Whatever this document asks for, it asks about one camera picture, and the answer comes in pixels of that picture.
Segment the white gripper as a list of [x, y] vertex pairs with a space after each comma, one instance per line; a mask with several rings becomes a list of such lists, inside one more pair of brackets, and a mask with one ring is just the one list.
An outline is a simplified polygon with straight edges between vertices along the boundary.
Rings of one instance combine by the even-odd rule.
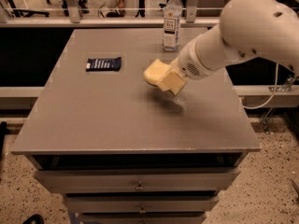
[[[190, 41], [178, 55], [179, 72], [190, 79], [203, 79], [224, 66], [224, 43], [222, 39], [196, 37]], [[176, 71], [163, 75], [157, 82], [161, 91], [171, 91], [177, 95], [187, 80]]]

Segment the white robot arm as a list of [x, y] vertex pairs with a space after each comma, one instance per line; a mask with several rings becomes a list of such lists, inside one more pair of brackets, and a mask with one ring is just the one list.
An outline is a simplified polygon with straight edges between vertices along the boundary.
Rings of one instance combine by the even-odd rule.
[[188, 79], [257, 57], [298, 73], [299, 18], [276, 0], [231, 0], [219, 23], [182, 49], [157, 86], [177, 94]]

